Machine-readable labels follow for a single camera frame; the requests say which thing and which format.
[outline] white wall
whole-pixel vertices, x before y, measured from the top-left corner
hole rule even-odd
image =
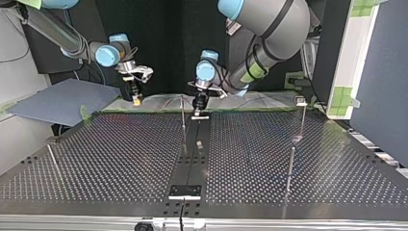
[[[39,90],[47,88],[43,75],[38,75],[33,57],[10,63],[5,60],[22,56],[27,50],[27,41],[21,36],[0,11],[0,109]],[[9,18],[20,31],[20,23]],[[0,114],[0,175],[33,154],[52,136],[50,124],[13,115]]]
[[[0,62],[20,57],[27,50],[27,41],[0,13]],[[18,21],[8,14],[14,25],[22,31]],[[21,98],[33,92],[45,89],[43,75],[37,74],[37,69],[31,54],[24,59],[0,64],[0,105],[16,98]]]

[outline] robotic arm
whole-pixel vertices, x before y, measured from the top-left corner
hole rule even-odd
[[[53,9],[67,9],[73,7],[78,0],[43,0],[43,6]],[[0,6],[11,9],[11,12],[27,24],[61,47],[64,55],[72,59],[95,61],[105,67],[113,67],[129,84],[134,104],[141,103],[140,82],[147,83],[153,74],[153,69],[143,65],[136,65],[134,55],[137,47],[130,45],[125,34],[109,37],[109,43],[98,41],[88,42],[73,27],[54,18],[47,11],[39,11],[12,0],[0,0]]]
[[[305,0],[219,0],[218,9],[255,34],[245,60],[229,72],[217,64],[218,53],[204,50],[196,67],[195,115],[207,107],[209,91],[244,96],[249,84],[261,80],[280,62],[291,58],[307,38],[309,8]]]

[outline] perforated metal table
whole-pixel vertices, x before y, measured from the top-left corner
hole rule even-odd
[[[408,219],[408,181],[319,112],[303,127],[301,112],[212,113],[186,133],[181,123],[101,114],[72,129],[52,146],[56,165],[44,148],[0,177],[0,230],[10,215]],[[174,185],[201,186],[201,200],[169,200]]]

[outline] metal rod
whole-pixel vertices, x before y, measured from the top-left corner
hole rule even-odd
[[[292,147],[291,148],[291,156],[289,159],[289,170],[288,170],[288,182],[286,185],[286,191],[289,193],[291,191],[291,181],[292,181],[292,173],[293,173],[293,162],[294,162],[294,152],[296,151],[296,148]]]
[[[48,148],[48,152],[49,152],[50,155],[51,155],[51,159],[52,159],[53,164],[56,165],[56,164],[57,164],[57,160],[55,159],[54,152],[53,152],[53,150],[52,150],[51,145],[50,145],[50,144],[47,144],[47,148]]]
[[[180,102],[180,107],[181,107],[181,117],[183,121],[183,130],[186,132],[186,117],[185,117],[185,112],[184,112],[184,97],[183,95],[181,96],[181,102]]]
[[[302,130],[303,130],[303,126],[305,125],[306,109],[307,109],[307,105],[303,107]]]

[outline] black panel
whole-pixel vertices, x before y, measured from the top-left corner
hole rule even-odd
[[[330,97],[350,2],[350,0],[329,0],[325,6],[323,29],[313,77],[317,95],[323,102],[327,102]]]
[[[408,1],[380,5],[351,125],[408,167]]]
[[[139,48],[139,64],[154,68],[145,90],[189,93],[201,50],[225,54],[225,18],[217,0],[98,0],[107,35],[125,32]]]

